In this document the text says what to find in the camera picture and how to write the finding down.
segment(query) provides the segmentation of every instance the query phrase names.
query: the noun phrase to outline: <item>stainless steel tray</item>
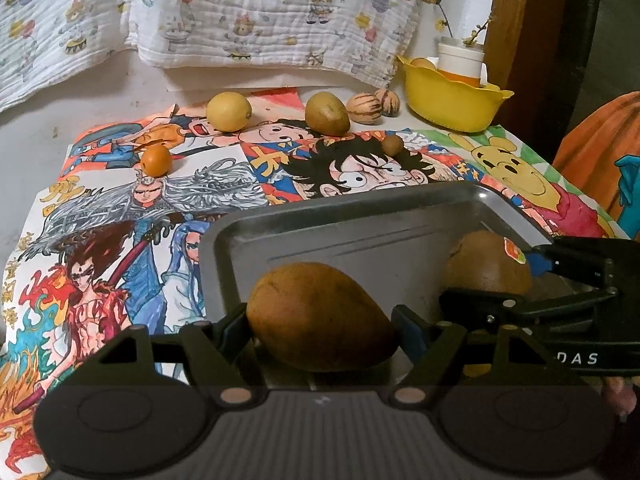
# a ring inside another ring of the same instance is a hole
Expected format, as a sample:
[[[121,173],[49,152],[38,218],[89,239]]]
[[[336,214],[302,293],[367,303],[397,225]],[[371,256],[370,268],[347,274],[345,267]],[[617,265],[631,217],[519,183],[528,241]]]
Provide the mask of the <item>stainless steel tray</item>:
[[[442,271],[454,243],[488,229],[527,250],[549,238],[493,189],[440,182],[251,209],[221,218],[203,235],[200,265],[207,316],[216,321],[246,301],[267,270],[294,261],[323,262],[356,280],[390,316],[396,304],[439,318]],[[532,298],[571,293],[554,275],[535,279]],[[310,374],[255,350],[271,386],[380,384],[410,369],[402,351],[376,369]]]

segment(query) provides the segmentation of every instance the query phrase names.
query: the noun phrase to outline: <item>cartoon bear print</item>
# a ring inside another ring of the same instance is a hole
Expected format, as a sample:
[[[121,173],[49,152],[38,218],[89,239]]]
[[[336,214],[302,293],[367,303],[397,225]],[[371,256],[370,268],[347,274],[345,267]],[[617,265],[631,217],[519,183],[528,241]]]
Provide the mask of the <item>cartoon bear print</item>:
[[[516,192],[525,210],[541,216],[556,235],[614,238],[609,223],[580,197],[549,182],[536,168],[515,154],[509,139],[493,136],[488,146],[475,147],[466,137],[449,134],[458,146],[471,153],[496,180]]]
[[[334,12],[333,0],[311,0],[309,4],[309,14],[306,22],[313,25],[317,22],[329,23],[331,13]]]
[[[249,17],[248,13],[241,14],[236,18],[234,23],[234,37],[225,34],[225,37],[231,41],[231,44],[224,47],[231,59],[251,59],[249,50],[249,41],[246,39],[254,33],[255,22]]]

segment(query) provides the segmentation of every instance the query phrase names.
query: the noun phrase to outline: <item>white jar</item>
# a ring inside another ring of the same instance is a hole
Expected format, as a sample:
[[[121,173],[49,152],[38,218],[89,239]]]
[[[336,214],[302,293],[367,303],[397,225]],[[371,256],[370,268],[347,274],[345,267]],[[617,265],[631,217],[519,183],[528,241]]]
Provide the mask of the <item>white jar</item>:
[[[438,52],[438,72],[453,81],[462,81],[479,88],[484,61],[482,45],[466,46],[462,40],[442,38]]]

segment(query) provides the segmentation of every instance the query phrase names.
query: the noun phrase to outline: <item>striped fruit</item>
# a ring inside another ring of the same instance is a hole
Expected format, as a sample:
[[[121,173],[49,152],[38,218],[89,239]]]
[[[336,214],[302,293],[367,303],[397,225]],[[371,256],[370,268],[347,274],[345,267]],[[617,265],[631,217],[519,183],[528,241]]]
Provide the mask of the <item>striped fruit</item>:
[[[382,104],[373,94],[356,94],[346,104],[352,121],[360,124],[374,124],[382,115]]]
[[[385,117],[398,117],[400,114],[400,98],[391,90],[377,90],[374,94],[382,105]]]

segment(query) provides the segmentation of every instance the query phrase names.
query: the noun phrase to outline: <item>small round fruit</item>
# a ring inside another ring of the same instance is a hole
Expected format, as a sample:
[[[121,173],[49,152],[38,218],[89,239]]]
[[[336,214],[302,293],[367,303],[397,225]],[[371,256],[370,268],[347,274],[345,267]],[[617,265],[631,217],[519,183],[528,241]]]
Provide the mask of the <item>small round fruit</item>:
[[[436,66],[429,61],[428,59],[424,59],[423,57],[417,57],[411,62],[412,66],[421,66],[424,68],[431,68],[432,70],[437,70]]]
[[[404,149],[404,142],[397,135],[389,135],[382,139],[382,153],[394,158]]]
[[[349,118],[360,124],[374,124],[382,115],[382,104],[373,94],[356,94],[346,104]]]
[[[377,90],[374,94],[382,105],[382,114],[385,117],[398,117],[400,114],[400,98],[391,90]]]
[[[242,130],[251,119],[251,103],[238,92],[222,92],[207,105],[209,124],[221,132]]]
[[[144,174],[158,178],[171,171],[171,152],[162,144],[152,144],[140,157],[140,168]]]

